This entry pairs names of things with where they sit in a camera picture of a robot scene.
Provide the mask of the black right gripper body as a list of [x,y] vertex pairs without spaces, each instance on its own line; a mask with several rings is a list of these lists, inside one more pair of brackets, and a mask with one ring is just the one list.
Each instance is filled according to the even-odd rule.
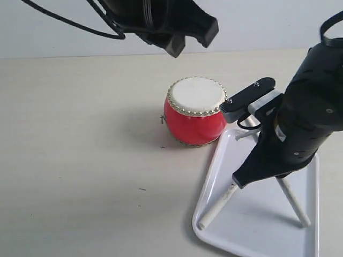
[[263,177],[285,177],[304,168],[331,134],[310,124],[283,103],[259,137]]

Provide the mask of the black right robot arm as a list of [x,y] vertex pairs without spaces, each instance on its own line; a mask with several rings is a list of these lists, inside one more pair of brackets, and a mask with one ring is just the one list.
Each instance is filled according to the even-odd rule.
[[239,188],[304,168],[342,131],[342,49],[310,48],[281,98],[271,114],[255,115],[262,124],[258,142],[232,175]]

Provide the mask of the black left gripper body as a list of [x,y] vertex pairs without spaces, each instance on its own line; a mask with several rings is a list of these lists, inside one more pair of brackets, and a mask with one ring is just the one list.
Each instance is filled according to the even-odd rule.
[[104,8],[120,36],[126,33],[196,36],[188,16],[192,1],[104,1]]

